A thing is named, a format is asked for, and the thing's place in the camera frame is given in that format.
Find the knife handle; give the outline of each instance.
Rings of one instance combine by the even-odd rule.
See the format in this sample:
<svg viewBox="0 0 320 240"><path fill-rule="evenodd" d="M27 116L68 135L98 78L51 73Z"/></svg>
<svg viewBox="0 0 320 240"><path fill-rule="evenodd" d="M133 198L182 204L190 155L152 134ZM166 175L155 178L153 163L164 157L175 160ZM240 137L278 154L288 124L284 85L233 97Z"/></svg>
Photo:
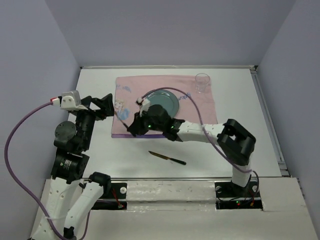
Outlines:
<svg viewBox="0 0 320 240"><path fill-rule="evenodd" d="M181 161L175 158L169 158L171 161L176 162L178 164L182 164L182 165L187 165L187 163L185 161Z"/></svg>

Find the gray plate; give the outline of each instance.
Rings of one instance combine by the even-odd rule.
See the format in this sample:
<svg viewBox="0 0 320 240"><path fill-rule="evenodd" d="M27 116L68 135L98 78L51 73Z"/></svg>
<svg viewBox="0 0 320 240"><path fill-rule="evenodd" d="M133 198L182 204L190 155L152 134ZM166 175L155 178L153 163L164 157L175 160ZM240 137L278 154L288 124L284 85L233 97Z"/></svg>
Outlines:
<svg viewBox="0 0 320 240"><path fill-rule="evenodd" d="M179 111L179 100L176 95L170 91L158 90L149 94L146 98L150 100L151 105L161 105L172 118L174 118Z"/></svg>

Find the knife blade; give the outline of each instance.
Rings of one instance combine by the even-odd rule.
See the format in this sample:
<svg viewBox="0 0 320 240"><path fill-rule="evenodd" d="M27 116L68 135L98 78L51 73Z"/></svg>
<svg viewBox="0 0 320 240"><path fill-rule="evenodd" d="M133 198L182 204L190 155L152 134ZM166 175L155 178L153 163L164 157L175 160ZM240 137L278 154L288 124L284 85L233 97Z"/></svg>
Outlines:
<svg viewBox="0 0 320 240"><path fill-rule="evenodd" d="M162 154L153 152L153 151L148 151L148 152L149 152L150 154L158 157L158 158L161 158L161 159L171 160L171 161L173 161L173 162L176 162L176 163L182 164L182 165L186 165L186 164L187 164L185 161L181 161L181 160L178 160L178 159L175 159L175 158L172 158L172 157L168 157L168 156L165 156L165 155L162 155Z"/></svg>

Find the purple cable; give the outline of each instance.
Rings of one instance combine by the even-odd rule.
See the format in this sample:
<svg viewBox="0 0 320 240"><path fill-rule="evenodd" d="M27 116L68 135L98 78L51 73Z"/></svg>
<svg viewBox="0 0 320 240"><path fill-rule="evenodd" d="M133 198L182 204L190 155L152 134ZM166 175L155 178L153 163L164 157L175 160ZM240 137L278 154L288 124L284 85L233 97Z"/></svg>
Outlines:
<svg viewBox="0 0 320 240"><path fill-rule="evenodd" d="M240 171L241 173L244 173L244 174L249 174L252 172L252 170L242 170L240 169L237 165L235 165L229 158L227 158L226 155L223 154L222 151L220 151L220 149L214 144L214 142L210 139L205 127L204 127L204 122L202 121L202 117L201 117L201 114L200 114L200 111L199 111L199 108L197 106L197 104L195 103L195 101L191 98L191 96L189 96L188 94L186 94L184 91L181 91L177 88L174 88L174 87L160 87L160 88L157 88L157 89L154 89L154 90L151 90L149 92L147 92L145 95L142 96L142 98L144 99L146 96L148 96L149 94L155 92L155 91L158 91L158 90L163 90L163 89L170 89L170 90L175 90L175 91L178 91L182 94L184 94L185 96L187 96L191 102L193 103L197 113L198 113L198 116L199 116L199 120L200 120L200 124L202 126L202 130L203 130L203 133L204 135L206 136L206 138L208 139L208 141L211 143L211 145L214 147L214 149L225 159L227 160L228 163L230 163L235 169L237 169L238 171Z"/></svg>
<svg viewBox="0 0 320 240"><path fill-rule="evenodd" d="M6 165L6 168L8 169L9 174L11 175L11 177L13 178L13 180L23 189L26 191L27 194L29 194L35 201L36 203L39 205L39 207L41 208L41 210L43 211L44 215L48 218L48 222L50 227L52 228L53 232L61 239L61 240L69 240L67 238L65 238L64 236L62 236L58 230L56 229L54 223L52 222L49 216L48 211L46 210L45 206L41 203L40 199L37 198L36 195L34 195L34 193L32 191L30 191L15 175L15 173L13 172L10 163L9 163L9 159L8 159L8 149L9 149L9 144L10 141L13 137L13 135L15 134L15 132L17 131L17 129L20 127L20 125L27 120L31 115L35 114L36 112L38 112L39 110L52 105L52 102L47 102L46 104L43 104L39 107L37 107L36 109L34 109L33 111L31 111L30 113L28 113L26 116L24 116L18 123L17 125L12 129L12 131L10 132L6 142L5 142L5 146L4 146L4 162ZM88 223L89 223L89 215L90 212L88 213L87 219L86 219L86 224L85 224L85 229L84 229L84 234L83 236L80 238L80 240L83 240L86 236L87 233L87 229L88 229Z"/></svg>

